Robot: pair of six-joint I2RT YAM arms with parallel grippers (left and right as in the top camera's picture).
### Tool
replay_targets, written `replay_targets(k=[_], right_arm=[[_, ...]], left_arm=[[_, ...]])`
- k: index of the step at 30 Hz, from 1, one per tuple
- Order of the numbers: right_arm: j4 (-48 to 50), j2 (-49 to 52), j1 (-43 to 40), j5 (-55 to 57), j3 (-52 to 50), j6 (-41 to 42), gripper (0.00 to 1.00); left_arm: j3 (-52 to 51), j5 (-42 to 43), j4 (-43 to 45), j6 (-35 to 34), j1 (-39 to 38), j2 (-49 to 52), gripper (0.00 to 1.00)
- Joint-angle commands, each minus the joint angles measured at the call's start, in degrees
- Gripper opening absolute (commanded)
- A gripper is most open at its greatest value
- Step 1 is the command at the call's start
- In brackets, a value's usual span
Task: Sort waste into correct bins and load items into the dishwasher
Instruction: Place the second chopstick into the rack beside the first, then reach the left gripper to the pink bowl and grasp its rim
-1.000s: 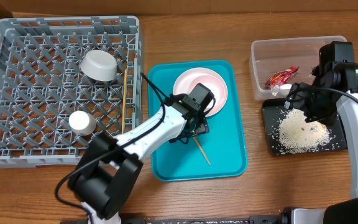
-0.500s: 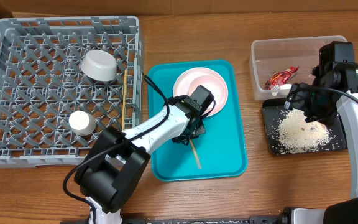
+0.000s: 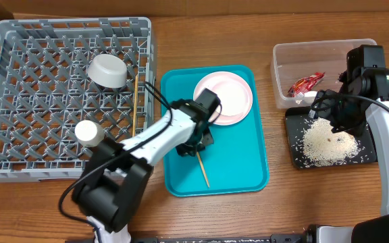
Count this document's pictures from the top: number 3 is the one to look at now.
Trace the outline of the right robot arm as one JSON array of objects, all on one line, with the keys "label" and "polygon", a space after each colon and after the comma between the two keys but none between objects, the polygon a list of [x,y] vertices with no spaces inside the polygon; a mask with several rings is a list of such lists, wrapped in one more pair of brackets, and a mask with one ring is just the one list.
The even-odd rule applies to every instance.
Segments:
[{"label": "right robot arm", "polygon": [[353,227],[310,225],[304,242],[389,242],[389,69],[379,45],[361,45],[346,56],[338,92],[320,90],[309,116],[324,118],[332,132],[371,130],[382,183],[381,215]]}]

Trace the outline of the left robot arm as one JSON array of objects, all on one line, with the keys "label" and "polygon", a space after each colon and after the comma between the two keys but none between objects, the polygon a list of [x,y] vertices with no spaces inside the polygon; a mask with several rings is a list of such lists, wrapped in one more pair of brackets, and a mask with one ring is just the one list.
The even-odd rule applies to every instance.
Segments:
[{"label": "left robot arm", "polygon": [[204,89],[195,99],[166,105],[165,115],[138,135],[121,142],[108,138],[90,120],[76,124],[78,142],[93,153],[69,189],[95,232],[95,242],[130,242],[128,223],[136,213],[154,166],[171,150],[196,156],[213,144],[209,130],[217,119],[219,97]]}]

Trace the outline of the white cup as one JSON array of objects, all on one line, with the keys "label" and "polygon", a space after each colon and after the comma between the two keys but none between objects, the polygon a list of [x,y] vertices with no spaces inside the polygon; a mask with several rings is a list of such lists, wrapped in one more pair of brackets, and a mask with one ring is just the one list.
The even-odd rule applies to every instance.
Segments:
[{"label": "white cup", "polygon": [[74,128],[78,142],[85,147],[96,147],[104,138],[104,129],[90,120],[82,120]]}]

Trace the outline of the grey metal bowl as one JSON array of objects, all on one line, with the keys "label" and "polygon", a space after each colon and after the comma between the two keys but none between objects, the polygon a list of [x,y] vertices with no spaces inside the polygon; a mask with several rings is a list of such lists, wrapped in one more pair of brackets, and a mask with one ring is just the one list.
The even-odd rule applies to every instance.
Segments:
[{"label": "grey metal bowl", "polygon": [[86,70],[88,77],[105,88],[121,88],[126,85],[128,68],[119,57],[99,54]]}]

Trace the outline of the wooden chopstick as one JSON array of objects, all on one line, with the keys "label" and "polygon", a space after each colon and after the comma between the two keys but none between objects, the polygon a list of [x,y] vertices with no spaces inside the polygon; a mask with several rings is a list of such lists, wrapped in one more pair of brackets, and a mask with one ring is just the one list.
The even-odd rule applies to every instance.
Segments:
[{"label": "wooden chopstick", "polygon": [[210,188],[209,179],[208,179],[208,177],[207,177],[207,173],[206,173],[206,171],[205,171],[205,167],[204,167],[204,165],[203,165],[203,161],[202,161],[202,158],[201,158],[201,156],[200,156],[200,153],[197,152],[196,155],[197,155],[197,159],[198,159],[198,161],[199,161],[199,165],[200,165],[200,167],[201,167],[201,171],[202,171],[203,177],[204,177],[204,179],[205,179],[205,183],[206,183],[207,187]]},{"label": "wooden chopstick", "polygon": [[136,136],[137,107],[138,107],[138,75],[135,76],[135,80],[134,80],[132,137]]}]

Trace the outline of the red snack wrapper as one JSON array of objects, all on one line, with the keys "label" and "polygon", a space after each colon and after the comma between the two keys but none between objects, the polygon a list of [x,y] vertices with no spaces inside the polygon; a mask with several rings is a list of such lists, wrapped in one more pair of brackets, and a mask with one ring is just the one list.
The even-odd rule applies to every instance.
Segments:
[{"label": "red snack wrapper", "polygon": [[324,72],[315,72],[309,77],[300,78],[288,90],[289,97],[304,97],[309,91],[312,91],[325,76]]}]

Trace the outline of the large white plate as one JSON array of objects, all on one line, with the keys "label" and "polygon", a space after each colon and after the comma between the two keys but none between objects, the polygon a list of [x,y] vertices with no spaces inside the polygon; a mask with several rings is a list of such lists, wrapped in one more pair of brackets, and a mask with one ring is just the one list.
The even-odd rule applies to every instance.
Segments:
[{"label": "large white plate", "polygon": [[241,122],[250,112],[253,104],[253,94],[248,83],[232,72],[213,72],[204,76],[194,89],[193,99],[196,99],[205,89],[214,92],[221,101],[222,108],[215,110],[210,121],[215,125],[229,126]]}]

